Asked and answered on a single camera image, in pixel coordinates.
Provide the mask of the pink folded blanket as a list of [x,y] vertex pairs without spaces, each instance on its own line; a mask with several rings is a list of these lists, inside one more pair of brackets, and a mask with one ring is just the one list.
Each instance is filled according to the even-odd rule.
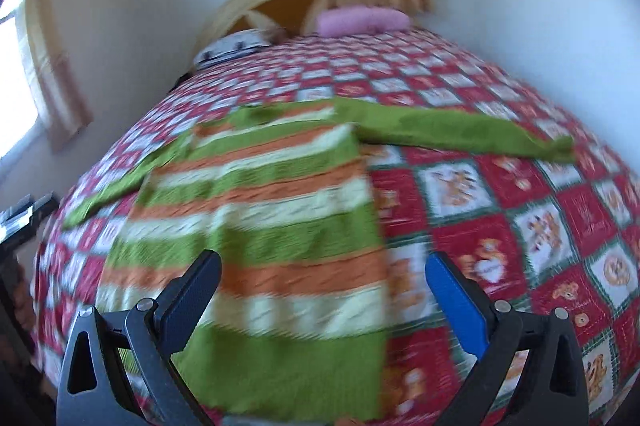
[[411,28],[411,18],[394,8],[354,5],[322,12],[317,18],[317,32],[323,38],[354,34],[385,34]]

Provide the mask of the yellow curtain at left window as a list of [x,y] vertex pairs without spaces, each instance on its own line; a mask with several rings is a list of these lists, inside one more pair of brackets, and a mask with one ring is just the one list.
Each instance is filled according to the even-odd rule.
[[52,0],[23,0],[16,28],[38,120],[56,153],[90,125],[92,114],[70,67]]

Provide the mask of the red patchwork bedspread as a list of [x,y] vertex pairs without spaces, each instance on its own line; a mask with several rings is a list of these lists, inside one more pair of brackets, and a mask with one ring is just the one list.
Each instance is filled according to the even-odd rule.
[[297,38],[198,72],[148,112],[63,199],[71,211],[197,123],[248,104],[347,96],[495,115],[572,137],[571,165],[385,146],[368,168],[392,259],[386,424],[429,425],[469,375],[423,275],[442,251],[494,299],[566,309],[582,347],[589,420],[639,419],[639,178],[574,116],[425,30]]

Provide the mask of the cream wooden headboard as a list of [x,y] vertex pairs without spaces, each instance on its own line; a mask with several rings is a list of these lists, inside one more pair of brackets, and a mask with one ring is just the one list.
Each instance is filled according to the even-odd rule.
[[213,11],[195,40],[194,53],[222,37],[248,28],[277,25],[290,36],[316,29],[318,15],[352,5],[390,5],[392,0],[228,0]]

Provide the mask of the green orange striped knit sweater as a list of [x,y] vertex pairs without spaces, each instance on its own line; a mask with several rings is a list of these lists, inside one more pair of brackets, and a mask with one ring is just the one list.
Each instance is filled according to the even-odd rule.
[[356,98],[244,106],[146,156],[65,218],[78,227],[126,195],[96,304],[157,295],[204,250],[219,287],[177,357],[209,409],[270,420],[376,420],[418,412],[422,366],[390,364],[393,318],[424,302],[424,253],[386,249],[369,144],[566,163],[570,138],[449,109]]

